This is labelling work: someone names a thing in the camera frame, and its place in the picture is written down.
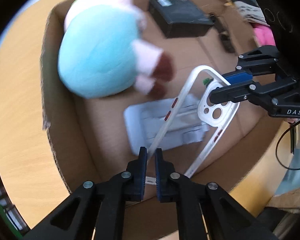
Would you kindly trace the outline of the person's right hand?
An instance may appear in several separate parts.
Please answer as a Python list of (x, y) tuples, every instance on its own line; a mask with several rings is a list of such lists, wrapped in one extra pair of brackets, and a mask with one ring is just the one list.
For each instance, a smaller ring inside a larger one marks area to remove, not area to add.
[(297, 123), (298, 121), (300, 121), (300, 119), (298, 118), (286, 118), (285, 121), (289, 124), (295, 124)]

